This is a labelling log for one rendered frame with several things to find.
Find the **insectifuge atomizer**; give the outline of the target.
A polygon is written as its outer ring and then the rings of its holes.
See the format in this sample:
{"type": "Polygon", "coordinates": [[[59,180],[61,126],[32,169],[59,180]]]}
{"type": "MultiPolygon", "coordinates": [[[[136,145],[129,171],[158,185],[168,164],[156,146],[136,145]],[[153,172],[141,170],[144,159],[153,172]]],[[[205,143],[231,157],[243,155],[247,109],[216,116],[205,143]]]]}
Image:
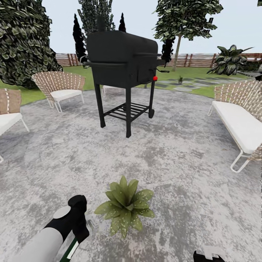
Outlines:
{"type": "Polygon", "coordinates": [[[76,240],[76,237],[75,237],[74,240],[72,241],[72,243],[70,244],[69,248],[67,249],[67,251],[63,255],[63,257],[61,258],[60,262],[70,262],[71,258],[73,257],[76,250],[78,249],[79,245],[80,245],[80,243],[78,243],[78,241],[76,240]]]}

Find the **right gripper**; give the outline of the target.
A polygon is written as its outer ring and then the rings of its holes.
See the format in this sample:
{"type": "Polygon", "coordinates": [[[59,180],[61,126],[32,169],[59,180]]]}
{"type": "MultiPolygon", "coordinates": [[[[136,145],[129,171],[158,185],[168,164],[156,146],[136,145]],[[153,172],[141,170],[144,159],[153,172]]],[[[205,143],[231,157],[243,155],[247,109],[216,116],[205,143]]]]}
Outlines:
{"type": "Polygon", "coordinates": [[[205,255],[197,254],[196,251],[193,253],[194,262],[223,262],[219,257],[212,257],[213,260],[206,259],[205,255]]]}

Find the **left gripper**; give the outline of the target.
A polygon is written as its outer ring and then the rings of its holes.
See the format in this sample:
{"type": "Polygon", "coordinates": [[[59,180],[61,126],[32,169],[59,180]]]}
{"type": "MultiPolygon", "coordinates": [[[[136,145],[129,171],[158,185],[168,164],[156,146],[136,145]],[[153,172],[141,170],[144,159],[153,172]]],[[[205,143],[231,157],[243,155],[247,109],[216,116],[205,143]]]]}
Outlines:
{"type": "Polygon", "coordinates": [[[84,221],[82,223],[78,224],[78,225],[75,225],[73,227],[73,230],[72,230],[72,232],[75,235],[78,243],[81,243],[82,241],[84,241],[89,236],[89,231],[86,227],[85,217],[84,217],[84,221]]]}

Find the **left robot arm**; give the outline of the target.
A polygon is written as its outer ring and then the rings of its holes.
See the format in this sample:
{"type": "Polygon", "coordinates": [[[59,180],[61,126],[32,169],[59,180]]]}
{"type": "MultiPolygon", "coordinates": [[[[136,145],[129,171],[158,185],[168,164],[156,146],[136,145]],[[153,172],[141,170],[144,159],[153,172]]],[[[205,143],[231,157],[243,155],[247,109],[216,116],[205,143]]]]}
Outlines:
{"type": "Polygon", "coordinates": [[[44,229],[9,262],[53,262],[71,230],[78,243],[89,236],[88,224],[97,234],[99,223],[93,214],[85,216],[86,210],[83,195],[70,198],[68,206],[56,211],[44,229]]]}

